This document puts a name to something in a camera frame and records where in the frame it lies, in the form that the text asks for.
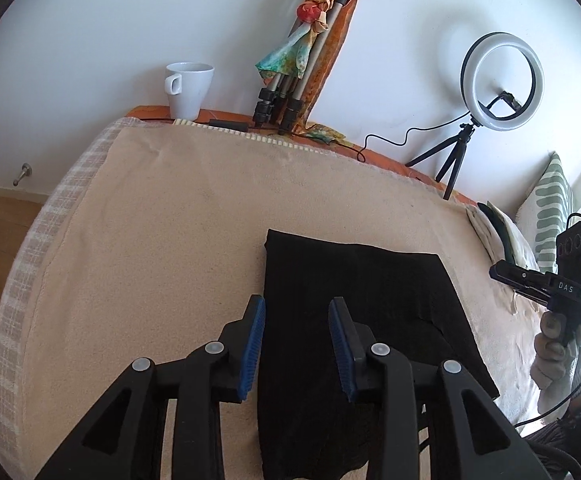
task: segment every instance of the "black folded cloth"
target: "black folded cloth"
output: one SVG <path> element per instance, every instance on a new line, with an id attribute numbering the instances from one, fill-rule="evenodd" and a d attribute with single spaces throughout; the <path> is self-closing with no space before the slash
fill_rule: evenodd
<path id="1" fill-rule="evenodd" d="M 266 327 L 257 419 L 266 480 L 339 480 L 363 466 L 377 424 L 368 404 L 342 391 L 328 304 L 346 301 L 354 321 L 411 361 L 461 362 L 493 398 L 453 283 L 436 254 L 394 253 L 270 230 Z"/>

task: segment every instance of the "gloved hand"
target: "gloved hand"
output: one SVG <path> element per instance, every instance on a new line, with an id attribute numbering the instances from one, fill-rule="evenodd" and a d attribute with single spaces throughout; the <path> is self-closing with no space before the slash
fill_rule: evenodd
<path id="1" fill-rule="evenodd" d="M 567 347 L 559 342 L 561 319 L 550 310 L 541 316 L 539 328 L 541 332 L 535 336 L 536 356 L 531 365 L 531 377 L 541 390 L 537 403 L 541 414 L 561 402 L 581 382 L 581 325 Z M 561 418 L 568 404 L 565 402 L 546 417 L 545 422 Z"/>

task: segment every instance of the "white mug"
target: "white mug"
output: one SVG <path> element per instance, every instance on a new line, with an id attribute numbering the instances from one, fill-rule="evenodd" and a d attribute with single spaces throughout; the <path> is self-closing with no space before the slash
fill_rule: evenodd
<path id="1" fill-rule="evenodd" d="M 210 65 L 190 61 L 166 67 L 164 90 L 168 94 L 171 119 L 196 120 L 214 70 Z"/>

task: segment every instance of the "baseboard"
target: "baseboard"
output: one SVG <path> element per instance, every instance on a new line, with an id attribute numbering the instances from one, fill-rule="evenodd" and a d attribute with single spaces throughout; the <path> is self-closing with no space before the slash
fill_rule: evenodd
<path id="1" fill-rule="evenodd" d="M 16 200 L 27 200 L 28 202 L 36 202 L 38 204 L 46 203 L 46 200 L 48 200 L 48 195 L 31 193 L 23 189 L 8 189 L 6 187 L 0 187 L 0 196 L 14 198 Z"/>

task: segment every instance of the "green and white striped cushion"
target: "green and white striped cushion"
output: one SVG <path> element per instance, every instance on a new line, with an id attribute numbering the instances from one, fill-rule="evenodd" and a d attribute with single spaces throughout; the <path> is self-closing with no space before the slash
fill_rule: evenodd
<path id="1" fill-rule="evenodd" d="M 541 272 L 557 272 L 555 237 L 567 227 L 573 212 L 573 191 L 553 153 L 541 179 L 517 211 L 516 224 L 533 248 Z"/>

